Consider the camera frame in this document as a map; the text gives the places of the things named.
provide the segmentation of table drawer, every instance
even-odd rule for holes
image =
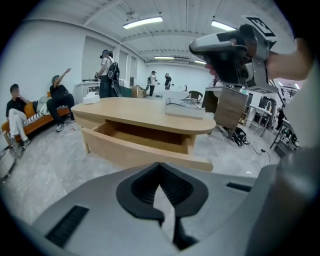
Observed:
[[[191,155],[193,143],[189,135],[115,121],[82,128],[81,132],[95,154],[123,168],[168,162],[204,171],[213,169],[210,159]]]

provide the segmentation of ceiling light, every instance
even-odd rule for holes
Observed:
[[[174,57],[154,57],[156,60],[174,60]]]
[[[226,30],[226,31],[236,30],[233,27],[230,27],[228,25],[222,24],[222,23],[217,22],[217,21],[212,21],[211,26],[217,27],[217,28],[220,28],[220,29],[223,29],[223,30]]]
[[[145,25],[145,24],[149,24],[149,23],[156,23],[156,22],[162,22],[162,17],[159,16],[159,17],[135,20],[133,22],[130,22],[130,23],[123,25],[123,27],[127,30],[127,29],[131,29],[131,28],[134,28],[137,26],[141,26],[141,25]]]
[[[195,62],[195,63],[198,63],[198,64],[203,64],[203,65],[207,64],[206,62],[200,61],[200,60],[195,60],[194,62]]]

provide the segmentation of chair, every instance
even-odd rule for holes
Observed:
[[[199,104],[201,99],[203,98],[203,94],[201,92],[198,92],[196,90],[189,91],[189,98],[193,100],[195,103]]]

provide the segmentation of white wall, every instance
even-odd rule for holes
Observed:
[[[137,73],[136,73],[136,63],[137,59],[133,56],[131,56],[131,66],[130,66],[130,77],[132,78],[136,78],[137,77]]]
[[[147,87],[147,77],[146,73],[147,65],[145,61],[141,58],[136,59],[136,77],[134,78],[134,85],[141,86],[142,88]]]
[[[120,51],[118,65],[119,65],[119,69],[120,69],[121,79],[126,79],[127,55],[128,54],[123,52],[122,50]]]
[[[114,51],[113,46],[97,41],[90,37],[85,38],[82,57],[82,79],[94,79],[96,72],[101,68],[99,58],[103,50]]]
[[[31,21],[21,25],[0,59],[0,124],[5,120],[10,86],[18,84],[25,98],[47,95],[54,75],[71,68],[62,83],[72,92],[81,82],[85,35],[72,25]]]
[[[143,88],[147,86],[147,78],[151,75],[152,71],[156,71],[156,78],[159,85],[154,89],[157,90],[165,89],[165,74],[169,73],[172,78],[170,90],[176,90],[177,87],[183,87],[186,85],[188,91],[198,91],[205,95],[206,87],[213,80],[213,76],[209,74],[209,70],[202,70],[194,67],[187,66],[176,66],[176,65],[147,65],[145,69]]]

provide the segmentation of vr headset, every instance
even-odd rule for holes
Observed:
[[[108,53],[108,54],[110,55],[111,51],[109,51],[109,50],[104,50],[104,51],[101,53],[101,55],[100,55],[100,59],[102,59],[102,58],[103,58],[102,55],[103,55],[103,54],[106,54],[106,53]]]
[[[266,68],[276,35],[259,17],[242,17],[245,24],[239,29],[197,38],[189,50],[211,64],[225,85],[245,86],[261,94],[277,93],[278,88],[269,84]]]

